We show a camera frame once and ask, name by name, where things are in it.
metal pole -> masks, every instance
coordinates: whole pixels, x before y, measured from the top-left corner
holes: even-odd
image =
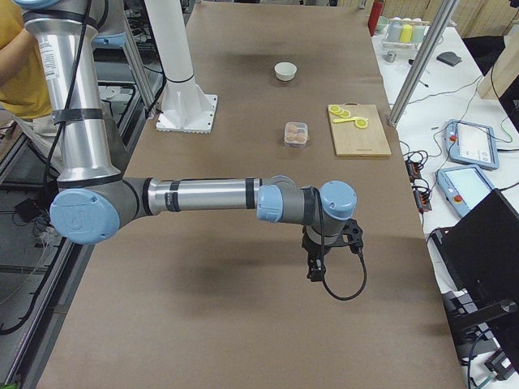
[[[146,73],[144,73],[144,64],[142,58],[140,57],[137,44],[135,43],[133,35],[131,34],[130,24],[128,23],[126,15],[124,15],[124,32],[126,33],[127,39],[124,46],[122,47],[122,50],[127,57],[131,73],[133,74],[133,78],[135,79],[135,83],[139,89],[139,93],[143,98],[144,105],[146,105],[146,109],[152,109],[152,104],[154,101],[152,87],[149,83],[149,79],[146,76]]]
[[[179,0],[145,0],[167,84],[157,129],[208,134],[218,98],[196,84]]]
[[[402,89],[398,94],[397,101],[395,102],[395,105],[392,107],[391,113],[388,116],[388,124],[391,127],[395,127],[400,121],[405,107],[413,95],[414,89],[420,82],[420,78],[425,71],[427,63],[429,63],[429,60],[431,59],[436,44],[443,35],[448,21],[453,16],[453,13],[456,10],[459,2],[460,0],[442,1],[431,26],[427,30],[425,41],[422,43],[422,47],[418,51],[416,59],[413,62],[413,66],[411,67],[411,70],[407,75],[404,84],[402,85]]]

black cable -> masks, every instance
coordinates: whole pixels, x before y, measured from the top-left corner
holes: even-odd
[[[315,197],[317,198],[317,207],[319,209],[319,224],[320,224],[320,231],[321,231],[321,234],[320,234],[320,236],[321,236],[320,259],[321,259],[322,266],[324,266],[324,234],[323,234],[323,231],[324,231],[324,215],[323,215],[323,204],[321,202],[321,196],[320,196],[319,190],[317,188],[312,188],[312,189],[314,191]],[[364,255],[362,254],[362,247],[358,248],[358,259],[360,260],[360,263],[361,263],[361,266],[362,266],[362,272],[364,274],[363,280],[362,280],[362,285],[360,286],[358,291],[355,292],[354,294],[350,295],[350,296],[347,296],[347,297],[337,296],[328,287],[328,284],[326,283],[326,279],[324,278],[324,275],[323,275],[323,286],[326,289],[326,291],[329,293],[330,296],[332,296],[333,298],[336,298],[337,300],[340,300],[340,301],[349,301],[349,300],[353,300],[354,298],[356,298],[360,293],[362,293],[364,288],[366,288],[367,269],[366,269],[366,264],[364,263]]]
[[[39,150],[36,149],[36,147],[34,146],[33,143],[29,143],[28,146],[29,146],[29,150],[32,151],[32,153],[36,156],[36,158],[37,158],[38,160],[40,160],[41,163],[43,163],[43,164],[46,164],[46,163],[47,163],[47,160],[46,160],[45,156],[44,156],[43,154],[41,154]],[[51,168],[51,169],[56,173],[56,175],[53,176],[52,174],[50,174],[50,171],[49,171],[49,176],[50,176],[52,179],[55,180],[55,179],[58,178],[58,176],[59,176],[59,171],[57,171],[56,168],[54,168],[53,166],[50,166],[50,168]]]
[[[420,156],[420,160],[413,160],[414,156]],[[417,150],[414,152],[407,152],[403,155],[404,157],[407,156],[408,162],[413,162],[418,165],[418,170],[422,170],[425,166],[426,162],[429,160],[429,153],[425,150]]]
[[[465,112],[464,112],[463,115],[461,116],[461,119],[460,119],[460,120],[456,120],[456,121],[454,121],[454,122],[450,122],[449,125],[450,125],[450,124],[453,124],[453,123],[458,124],[458,123],[460,123],[460,122],[463,121],[463,119],[465,118],[466,114],[469,112],[470,104],[472,104],[472,101],[474,100],[474,98],[476,97],[476,94],[478,93],[478,85],[476,85],[476,88],[475,88],[475,90],[474,90],[474,94],[473,94],[472,97],[470,98],[469,103],[467,104],[467,108],[465,109]],[[456,126],[456,129],[454,130],[454,136],[457,136],[457,126]],[[440,167],[436,170],[436,172],[435,172],[435,183],[434,183],[434,185],[433,185],[432,188],[431,188],[431,197],[430,197],[430,199],[432,199],[432,190],[435,189],[435,186],[436,186],[436,184],[438,183],[438,172],[439,172],[440,169],[442,169],[442,168],[445,166],[445,164],[448,162],[448,159],[449,159],[450,156],[451,156],[451,150],[452,150],[452,148],[453,148],[453,146],[454,146],[455,144],[456,144],[456,143],[453,142],[453,143],[451,143],[451,145],[448,147],[448,150],[447,150],[447,158],[445,158],[444,163],[441,164],[441,166],[440,166]]]
[[[450,94],[450,93],[456,93],[456,92],[459,92],[461,89],[465,89],[465,88],[469,87],[470,85],[474,85],[474,84],[477,83],[477,82],[478,82],[482,77],[483,77],[483,76],[480,75],[480,76],[479,76],[477,79],[475,79],[473,82],[468,83],[468,84],[466,84],[465,86],[463,86],[463,87],[461,87],[461,88],[458,88],[458,89],[456,89],[456,90],[454,90],[454,91],[440,92],[440,93],[434,93],[434,94],[432,94],[432,95],[427,95],[427,96],[425,96],[425,97],[423,97],[423,98],[421,98],[421,99],[417,99],[417,100],[410,101],[409,104],[418,103],[419,101],[424,101],[424,100],[426,100],[426,99],[428,99],[428,98],[430,98],[430,97],[436,97],[436,96],[441,96],[441,95],[448,95],[448,94]]]
[[[406,142],[404,142],[403,140],[399,140],[400,143],[404,144],[406,147],[407,147],[407,152],[410,152],[411,151],[411,147],[409,146],[409,144],[407,144]]]
[[[71,83],[68,88],[68,95],[66,96],[65,106],[63,107],[63,110],[67,110],[71,106],[71,100],[72,100],[72,94],[74,92],[74,86],[75,86],[75,78],[78,73],[78,67],[79,67],[79,60],[81,58],[81,51],[83,49],[83,43],[84,43],[84,36],[87,31],[88,26],[88,15],[90,14],[90,8],[92,6],[92,0],[87,1],[87,6],[85,7],[83,21],[81,24],[81,33],[79,36],[79,44],[78,49],[74,58],[74,63],[72,64],[72,73],[71,73]],[[54,150],[56,149],[56,146],[58,146],[59,138],[62,134],[62,132],[65,130],[65,122],[59,123],[58,132],[56,133],[56,136],[54,137],[54,141],[52,142],[52,146],[50,147],[49,155],[47,156],[47,162],[45,163],[45,172],[43,175],[43,186],[46,187],[47,185],[47,176],[49,175],[50,171],[50,161],[52,160],[52,155],[54,154]]]
[[[495,85],[494,85],[494,68],[495,68],[495,64],[494,66],[490,69],[490,84],[492,86],[492,90],[494,91],[495,93],[495,98],[497,100],[500,99],[500,95],[497,94],[497,91],[495,90]]]
[[[512,20],[510,20],[510,23],[508,23],[508,25],[504,28],[503,32],[501,33],[501,36],[504,36],[504,34],[506,33],[506,30],[508,30],[508,27],[510,27],[512,25],[512,23],[515,20],[515,18],[517,17],[517,15],[519,15],[519,11],[516,12],[516,14],[513,16]]]
[[[429,156],[430,158],[436,158],[438,156],[442,156],[444,154],[444,149],[441,148],[440,144],[438,143],[438,140],[436,139],[436,136],[438,134],[441,134],[442,132],[445,132],[447,130],[447,127],[444,127],[442,130],[439,130],[439,131],[436,131],[433,135],[432,135],[432,140],[435,141],[436,143],[436,146],[438,146],[438,154],[435,154],[434,156]]]
[[[507,186],[506,188],[503,188],[503,189],[500,189],[502,192],[505,191],[505,190],[508,190],[508,189],[512,189],[512,188],[515,188],[516,186],[519,185],[519,182],[516,182],[515,184],[511,185],[511,186]]]
[[[147,69],[149,71],[152,71],[153,73],[158,73],[159,75],[164,75],[164,71],[156,71],[155,69],[152,69],[151,67],[147,67],[143,65],[144,69]]]
[[[15,215],[16,215],[16,212],[13,212],[11,214],[11,221],[13,222],[13,224],[16,226],[16,227],[25,227],[26,225],[29,225],[29,223],[18,223],[16,220],[15,220]]]
[[[65,238],[63,237],[62,241],[60,243],[60,251],[62,249],[62,245],[63,245],[64,241],[65,241]],[[38,284],[38,287],[36,288],[36,291],[34,291],[34,293],[32,293],[32,300],[31,300],[31,303],[30,303],[27,311],[25,312],[25,315],[20,317],[20,318],[18,318],[18,320],[19,320],[18,323],[16,323],[14,326],[9,327],[9,328],[7,328],[5,330],[3,329],[3,324],[4,323],[0,323],[0,336],[12,334],[13,332],[19,330],[28,321],[29,317],[31,316],[31,313],[34,311],[34,307],[36,306],[36,300],[40,296],[41,290],[43,289],[43,287],[47,283],[47,280],[50,277],[50,272],[52,271],[52,269],[54,268],[54,265],[58,261],[58,258],[59,258],[58,254],[59,253],[57,253],[54,256],[54,259],[52,260],[50,265],[47,267],[47,270],[45,271],[45,274],[43,275],[43,278],[41,279],[40,283]]]
[[[469,360],[467,361],[467,389],[472,388],[472,382],[470,381],[470,364],[474,359],[474,350],[476,349],[476,344],[478,344],[478,342],[485,336],[487,332],[490,332],[490,328],[487,328],[481,334],[476,336],[476,339],[474,342],[472,342],[472,346],[470,346]]]

small cup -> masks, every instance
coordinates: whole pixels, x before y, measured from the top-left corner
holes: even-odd
[[[279,62],[274,66],[274,71],[276,72],[277,79],[280,81],[290,81],[294,79],[298,68],[290,62]]]

bottle rack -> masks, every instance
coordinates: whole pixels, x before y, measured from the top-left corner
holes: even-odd
[[[397,31],[402,31],[398,28],[398,25],[402,27],[409,25],[412,28],[410,42],[401,41],[401,34]],[[425,37],[425,31],[430,22],[424,20],[410,20],[410,19],[399,19],[394,18],[389,20],[388,27],[384,39],[382,40],[382,46],[386,48],[398,48],[398,49],[416,49],[418,50]]]

electrical cable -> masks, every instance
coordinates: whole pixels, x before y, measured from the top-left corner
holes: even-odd
[[[442,156],[442,155],[444,154],[444,149],[441,148],[440,144],[438,143],[438,139],[436,139],[436,136],[437,136],[438,134],[441,134],[442,132],[445,132],[445,130],[447,130],[447,127],[444,127],[442,130],[439,130],[439,131],[435,132],[435,133],[432,135],[432,139],[435,141],[436,146],[438,146],[438,150],[439,150],[440,152],[438,152],[438,154],[435,154],[434,156],[430,156],[431,158],[436,158],[436,157],[438,157],[438,156]]]
[[[418,160],[413,160],[413,156],[416,156],[416,155],[419,155],[421,157],[420,161]],[[403,157],[406,157],[407,156],[407,161],[408,162],[413,162],[415,164],[418,165],[418,169],[419,170],[422,170],[423,167],[425,166],[426,162],[429,160],[429,153],[425,150],[417,150],[415,152],[407,152],[406,154],[403,155]]]
[[[500,102],[500,97],[499,95],[497,94],[497,91],[495,89],[495,85],[494,85],[494,67],[495,65],[490,69],[490,84],[492,86],[492,90],[494,91],[495,93],[495,97],[497,98],[497,100]],[[510,139],[509,141],[506,141],[506,140],[502,140],[502,139],[497,139],[496,140],[500,140],[501,142],[505,142],[505,143],[511,143],[513,141],[513,138],[512,136],[504,129],[503,127],[503,123],[506,119],[510,118],[510,116],[517,110],[519,109],[519,107],[516,106],[516,108],[514,108],[507,116],[506,118],[504,118],[501,123],[500,123],[500,128],[501,130],[508,136],[508,138]]]
[[[476,97],[476,94],[478,93],[478,85],[479,85],[479,83],[476,85],[476,88],[474,89],[474,94],[472,95],[472,97],[470,98],[469,102],[467,103],[467,108],[465,109],[465,112],[464,112],[463,115],[461,116],[461,119],[460,119],[460,120],[456,120],[456,121],[454,121],[454,122],[450,122],[450,124],[453,124],[453,123],[459,123],[459,122],[462,122],[462,121],[463,121],[463,119],[465,118],[466,114],[469,112],[469,108],[470,108],[470,105],[472,104],[472,101],[474,100],[474,98]],[[455,129],[454,135],[455,135],[455,136],[457,135],[457,127],[456,127],[456,129]],[[432,188],[431,188],[431,197],[430,197],[430,199],[432,199],[432,190],[435,189],[435,186],[436,186],[436,184],[438,183],[438,171],[439,171],[440,169],[442,169],[442,168],[445,166],[445,164],[448,162],[448,159],[449,159],[449,157],[450,157],[450,155],[451,155],[451,150],[452,150],[454,144],[455,144],[455,143],[453,142],[453,143],[451,143],[451,145],[448,147],[448,150],[447,150],[447,158],[445,158],[444,163],[441,164],[441,166],[440,166],[440,167],[436,170],[436,172],[435,172],[435,183],[434,183],[434,185],[433,185]]]
[[[434,94],[432,94],[432,95],[427,95],[427,96],[425,96],[425,97],[423,97],[423,98],[421,98],[421,99],[417,99],[417,100],[410,101],[410,102],[408,103],[408,105],[409,105],[409,104],[418,103],[419,101],[424,101],[424,100],[426,100],[426,99],[428,99],[428,98],[430,98],[430,97],[436,97],[436,96],[441,96],[441,95],[448,95],[448,94],[451,94],[451,93],[457,93],[457,92],[459,92],[461,89],[465,89],[465,88],[468,88],[468,87],[471,86],[471,85],[474,85],[474,84],[477,83],[477,82],[478,82],[482,77],[483,77],[483,76],[480,75],[480,76],[479,76],[477,79],[475,79],[473,82],[468,83],[468,84],[464,85],[463,87],[460,87],[460,88],[458,88],[458,89],[456,89],[456,90],[454,90],[454,91],[446,91],[446,92],[434,93]]]
[[[510,23],[508,23],[508,25],[504,28],[503,32],[501,33],[501,36],[504,36],[504,34],[506,33],[506,30],[508,30],[508,27],[510,27],[512,25],[512,23],[515,20],[515,18],[517,17],[517,15],[519,15],[519,11],[516,12],[516,14],[513,16],[512,20],[510,20]]]
[[[156,71],[155,69],[152,69],[151,67],[147,67],[143,65],[144,69],[147,69],[149,71],[152,71],[153,73],[158,73],[159,75],[164,75],[164,71]]]
[[[506,188],[503,188],[503,189],[500,189],[502,192],[504,192],[505,190],[509,190],[509,189],[512,189],[512,188],[515,188],[516,186],[519,185],[519,182],[516,182],[515,184],[511,185],[511,186],[507,186]]]
[[[87,0],[87,4],[86,4],[86,7],[85,7],[85,12],[84,12],[84,17],[83,17],[83,21],[82,21],[82,24],[81,24],[81,33],[80,33],[80,36],[79,36],[78,49],[77,49],[77,52],[76,52],[76,55],[75,55],[74,63],[72,65],[71,83],[70,83],[68,95],[66,97],[65,106],[64,106],[63,109],[69,109],[70,108],[71,99],[72,99],[72,93],[74,91],[74,86],[75,86],[75,78],[77,76],[77,71],[78,71],[78,67],[79,67],[79,59],[81,57],[81,51],[83,49],[84,37],[85,37],[85,33],[86,33],[86,30],[87,30],[87,26],[88,26],[88,23],[87,23],[88,15],[90,14],[91,6],[92,6],[92,0]],[[44,188],[47,187],[47,185],[46,185],[47,184],[47,177],[49,175],[50,161],[52,160],[52,155],[54,154],[54,149],[58,145],[59,137],[60,137],[61,133],[64,131],[64,129],[65,129],[65,122],[61,122],[60,125],[59,125],[59,128],[58,128],[58,132],[56,133],[56,136],[54,138],[53,144],[52,144],[52,146],[50,148],[49,155],[47,157],[47,162],[45,164],[45,173],[44,173],[44,177],[43,177],[43,186],[44,186]],[[34,310],[34,307],[36,305],[36,300],[40,296],[41,290],[43,289],[43,287],[45,286],[47,280],[49,279],[50,273],[51,273],[52,269],[54,268],[54,265],[55,265],[55,263],[57,261],[58,261],[58,255],[55,255],[53,261],[47,267],[46,272],[45,272],[43,278],[41,279],[40,284],[36,288],[36,291],[32,294],[32,300],[31,300],[30,306],[28,307],[27,312],[25,313],[24,316],[19,318],[19,322],[17,324],[15,324],[13,327],[10,327],[10,328],[7,328],[7,329],[3,328],[3,323],[0,324],[0,336],[12,334],[13,332],[19,330],[27,322],[27,320],[29,319],[32,311]]]
[[[407,147],[407,153],[411,151],[411,147],[409,146],[409,144],[407,144],[406,142],[404,142],[403,140],[399,140],[399,142],[403,145],[405,145]]]
[[[472,388],[472,383],[470,382],[470,364],[472,363],[472,360],[474,359],[474,350],[476,349],[476,345],[478,342],[487,334],[490,332],[490,328],[487,328],[485,331],[483,331],[481,334],[476,336],[476,339],[474,342],[472,342],[472,346],[470,346],[470,352],[469,352],[469,360],[467,362],[467,389]]]
[[[18,284],[16,285],[8,294],[5,296],[2,300],[0,300],[0,306],[2,304],[5,304],[6,301],[11,299],[16,293],[29,281],[29,278],[34,275],[40,269],[41,264],[43,263],[43,260],[45,259],[45,252],[47,251],[47,248],[50,246],[50,234],[46,233],[47,241],[43,242],[43,251],[41,252],[40,258],[38,259],[38,262],[32,269],[32,271],[27,274],[27,276]]]
[[[75,78],[76,78],[77,72],[78,72],[79,60],[81,58],[81,51],[83,50],[84,37],[85,37],[86,31],[87,31],[87,26],[88,26],[87,21],[88,21],[88,16],[90,14],[91,6],[92,6],[92,0],[87,0],[87,5],[85,7],[85,11],[84,11],[84,15],[83,15],[83,21],[81,23],[81,33],[79,35],[78,49],[76,51],[74,62],[72,64],[71,83],[68,88],[68,94],[66,96],[65,106],[63,107],[63,110],[67,110],[71,106],[72,94],[74,92],[74,86],[75,86]],[[52,146],[50,147],[49,155],[47,157],[47,162],[45,164],[45,172],[43,175],[43,186],[44,187],[46,187],[46,185],[47,185],[47,176],[49,175],[49,171],[50,171],[50,161],[52,160],[52,155],[54,154],[54,150],[58,146],[59,138],[64,130],[65,130],[65,122],[60,122],[58,132],[56,133],[56,136],[54,137],[54,141],[52,142]]]
[[[495,374],[494,373],[490,373],[486,378],[485,380],[480,383],[479,385],[476,386],[475,389],[482,389],[483,387],[485,387],[492,379],[495,378]]]
[[[40,160],[40,162],[42,162],[43,164],[47,163],[47,160],[46,160],[45,156],[43,154],[41,154],[39,150],[36,149],[36,147],[34,146],[33,143],[29,143],[28,147],[29,147],[29,150],[31,150],[32,153],[36,156],[36,158],[38,160]],[[53,170],[56,175],[54,176],[49,171],[49,177],[51,177],[52,179],[55,180],[59,176],[59,171],[56,168],[54,168],[53,166],[50,166],[50,169]]]
[[[323,231],[324,231],[324,215],[323,215],[323,204],[321,202],[321,196],[320,196],[319,190],[317,188],[315,188],[315,187],[313,187],[312,190],[314,191],[314,195],[317,198],[317,207],[319,209],[319,225],[320,225],[320,231],[321,231],[321,234],[320,234],[320,236],[321,236],[320,259],[321,259],[322,265],[324,266],[324,234],[323,234]],[[326,289],[326,291],[328,292],[328,294],[330,296],[332,296],[333,298],[335,298],[337,300],[340,300],[340,301],[349,301],[349,300],[353,300],[354,298],[356,298],[360,293],[362,293],[364,288],[366,288],[367,269],[366,269],[366,264],[364,263],[364,255],[362,254],[362,247],[358,248],[358,259],[359,259],[360,264],[362,266],[363,280],[362,280],[362,285],[357,290],[357,292],[355,292],[354,294],[352,294],[350,296],[347,296],[347,297],[338,296],[334,292],[332,292],[332,290],[328,287],[328,284],[326,283],[326,279],[323,276],[323,286],[324,286],[324,288]]]
[[[12,215],[11,215],[11,221],[13,222],[13,224],[16,226],[16,227],[25,227],[26,225],[28,225],[28,223],[18,223],[16,220],[15,220],[15,215],[16,215],[16,212],[14,212]]]

